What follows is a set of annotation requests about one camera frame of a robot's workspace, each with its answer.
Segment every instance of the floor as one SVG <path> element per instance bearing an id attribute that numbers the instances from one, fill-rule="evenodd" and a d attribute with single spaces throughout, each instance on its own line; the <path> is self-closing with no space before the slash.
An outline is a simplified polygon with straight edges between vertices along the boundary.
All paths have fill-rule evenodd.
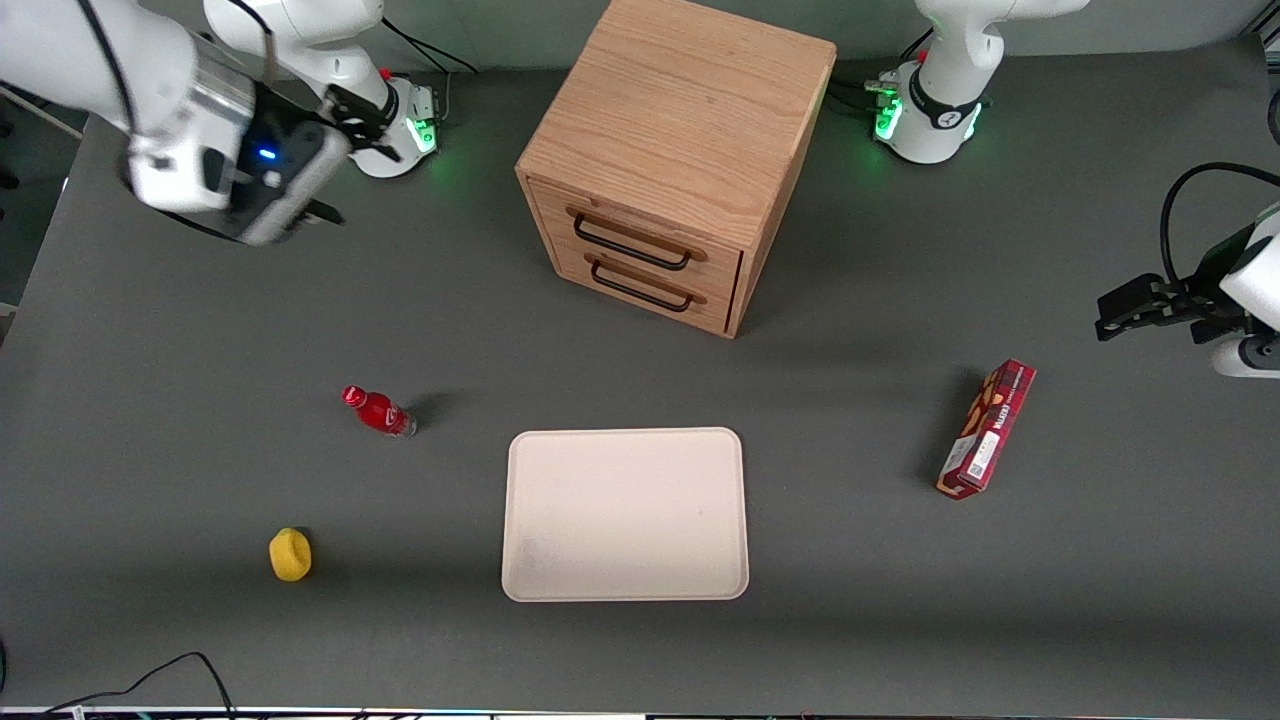
<path id="1" fill-rule="evenodd" d="M 79 128 L 86 114 L 49 105 L 46 111 Z M 79 143 L 36 115 L 0 100 L 0 118 L 13 123 L 0 140 L 0 167 L 18 177 L 17 190 L 0 191 L 0 307 L 19 305 L 36 254 L 54 217 L 63 181 Z"/>

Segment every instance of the red cardboard box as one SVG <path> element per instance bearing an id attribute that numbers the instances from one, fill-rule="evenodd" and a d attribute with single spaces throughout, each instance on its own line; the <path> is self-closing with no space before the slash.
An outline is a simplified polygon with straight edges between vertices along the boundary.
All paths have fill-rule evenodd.
<path id="1" fill-rule="evenodd" d="M 964 432 L 951 446 L 951 455 L 938 475 L 940 491 L 964 500 L 987 489 L 1033 379 L 1036 370 L 1018 360 L 1009 360 L 987 375 L 982 392 L 969 406 Z"/>

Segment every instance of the white tray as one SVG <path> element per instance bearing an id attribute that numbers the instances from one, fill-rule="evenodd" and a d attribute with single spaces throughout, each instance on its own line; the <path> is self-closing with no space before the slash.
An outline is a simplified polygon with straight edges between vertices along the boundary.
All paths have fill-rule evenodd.
<path id="1" fill-rule="evenodd" d="M 733 430 L 527 432 L 511 442 L 511 600 L 733 600 L 746 583 Z"/>

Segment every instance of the green led light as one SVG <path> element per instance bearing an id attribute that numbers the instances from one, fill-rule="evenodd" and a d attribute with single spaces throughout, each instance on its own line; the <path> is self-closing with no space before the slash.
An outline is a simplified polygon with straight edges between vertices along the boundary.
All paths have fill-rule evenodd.
<path id="1" fill-rule="evenodd" d="M 431 120 L 404 118 L 404 124 L 408 126 L 408 132 L 413 136 L 413 142 L 417 143 L 419 150 L 424 154 L 435 150 L 435 123 Z"/>
<path id="2" fill-rule="evenodd" d="M 973 137 L 973 131 L 974 128 L 978 127 L 978 115 L 980 114 L 982 114 L 982 102 L 978 102 L 978 106 L 973 109 L 973 119 L 969 120 L 969 129 L 964 131 L 965 140 Z"/>
<path id="3" fill-rule="evenodd" d="M 897 119 L 900 117 L 902 117 L 902 101 L 895 97 L 876 118 L 876 136 L 886 141 L 893 137 L 893 131 L 897 129 Z"/>

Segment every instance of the box label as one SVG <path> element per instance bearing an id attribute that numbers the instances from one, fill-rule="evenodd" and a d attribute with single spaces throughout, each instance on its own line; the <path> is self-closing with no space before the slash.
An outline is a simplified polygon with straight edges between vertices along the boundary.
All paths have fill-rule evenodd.
<path id="1" fill-rule="evenodd" d="M 987 430 L 987 434 L 982 437 L 982 443 L 978 446 L 978 452 L 973 455 L 973 462 L 969 462 L 969 475 L 975 479 L 982 480 L 987 474 L 987 465 L 991 464 L 991 456 L 1000 447 L 1000 436 Z"/>

